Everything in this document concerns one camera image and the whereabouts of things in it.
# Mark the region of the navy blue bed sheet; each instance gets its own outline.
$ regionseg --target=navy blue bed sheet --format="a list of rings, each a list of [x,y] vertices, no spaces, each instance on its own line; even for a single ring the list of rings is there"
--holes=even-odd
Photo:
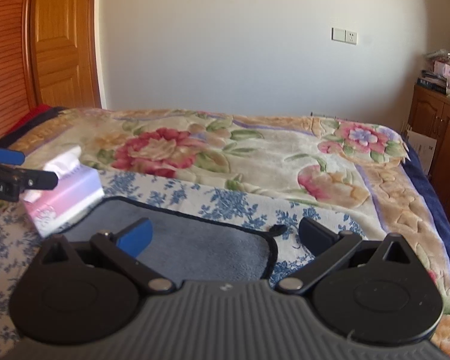
[[[435,227],[443,240],[448,257],[450,258],[450,223],[445,215],[442,204],[438,200],[437,194],[422,171],[419,157],[410,145],[408,145],[408,148],[410,150],[408,155],[411,161],[407,160],[403,168],[410,180],[412,180],[415,189],[424,197],[425,203],[433,216]]]

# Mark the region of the red fabric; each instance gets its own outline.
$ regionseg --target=red fabric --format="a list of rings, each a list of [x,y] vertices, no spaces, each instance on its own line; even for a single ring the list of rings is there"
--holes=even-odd
[[[26,122],[32,120],[35,116],[42,114],[49,109],[51,109],[50,105],[40,104],[38,107],[32,109],[29,113],[22,117],[10,130],[7,131],[7,134],[17,130],[17,128],[22,127]]]

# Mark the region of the pink and purple tissue box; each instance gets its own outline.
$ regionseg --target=pink and purple tissue box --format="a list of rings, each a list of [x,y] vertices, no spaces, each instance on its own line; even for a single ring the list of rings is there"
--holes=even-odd
[[[80,164],[65,174],[51,191],[41,191],[34,202],[23,204],[42,237],[57,232],[63,224],[80,214],[104,195],[96,169]]]

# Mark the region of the door frame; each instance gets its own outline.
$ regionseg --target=door frame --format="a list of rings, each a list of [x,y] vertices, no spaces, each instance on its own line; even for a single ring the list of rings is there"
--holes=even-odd
[[[23,0],[22,6],[22,57],[25,73],[25,86],[27,88],[27,97],[30,109],[42,104],[42,96],[38,90],[38,70],[35,51],[35,2],[36,0]],[[94,105],[97,108],[102,107],[100,100],[100,91],[98,87],[97,59],[95,53],[95,0],[87,1],[88,7],[88,56],[91,67],[91,86],[94,97]]]

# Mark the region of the blue and white floral fabric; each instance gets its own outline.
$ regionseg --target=blue and white floral fabric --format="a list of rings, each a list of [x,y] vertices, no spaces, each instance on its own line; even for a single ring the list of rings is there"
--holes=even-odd
[[[287,225],[288,231],[276,240],[278,260],[270,279],[272,286],[313,259],[299,241],[298,225],[304,216],[335,232],[351,230],[363,236],[359,225],[347,214],[284,199],[130,172],[102,171],[101,180],[106,197],[124,196],[155,207],[260,231],[267,231],[275,224]],[[40,242],[20,203],[11,205],[0,216],[0,357],[19,340],[8,316],[8,298]]]

